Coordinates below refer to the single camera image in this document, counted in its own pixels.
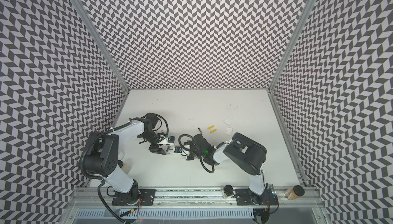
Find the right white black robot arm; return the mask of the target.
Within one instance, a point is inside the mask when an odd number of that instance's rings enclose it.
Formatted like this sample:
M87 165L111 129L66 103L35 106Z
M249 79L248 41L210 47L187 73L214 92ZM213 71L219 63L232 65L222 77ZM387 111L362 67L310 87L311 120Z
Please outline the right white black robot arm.
M188 157L197 158L208 173L214 173L216 166L230 160L248 175L248 188L224 191L225 195L234 195L238 205L270 208L271 204L278 203L275 191L270 190L265 181L263 166L267 149L260 143L241 133L235 133L229 142L222 142L218 146L212 146L202 134L182 134L178 142L182 151L187 152Z

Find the white remote with green buttons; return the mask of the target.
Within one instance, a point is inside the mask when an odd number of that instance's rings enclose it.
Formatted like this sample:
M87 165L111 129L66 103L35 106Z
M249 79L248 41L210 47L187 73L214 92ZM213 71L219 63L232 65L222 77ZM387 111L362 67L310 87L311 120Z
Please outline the white remote with green buttons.
M175 146L165 146L164 150L165 150L166 154L167 155L179 155L179 154L174 153L174 147Z

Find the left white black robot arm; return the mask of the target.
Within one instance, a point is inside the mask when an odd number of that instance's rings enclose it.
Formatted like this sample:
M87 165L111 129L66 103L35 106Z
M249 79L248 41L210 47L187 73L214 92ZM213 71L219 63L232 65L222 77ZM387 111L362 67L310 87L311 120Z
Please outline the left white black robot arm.
M105 132L92 132L79 159L79 168L86 178L109 184L114 190L115 200L136 205L142 195L137 181L122 169L124 163L119 159L119 144L128 139L141 138L150 144L150 152L165 155L161 146L169 142L168 134L168 122L155 113L129 119L126 124Z

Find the white battery cover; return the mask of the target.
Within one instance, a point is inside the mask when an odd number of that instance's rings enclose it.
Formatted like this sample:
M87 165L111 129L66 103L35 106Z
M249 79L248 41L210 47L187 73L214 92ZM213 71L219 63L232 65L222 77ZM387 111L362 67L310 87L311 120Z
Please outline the white battery cover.
M229 120L229 119L225 119L225 120L224 120L224 123L225 123L227 126L230 126L230 125L232 124L231 120Z
M233 128L227 127L227 128L226 128L226 135L227 135L227 136L231 136L232 133L233 133Z

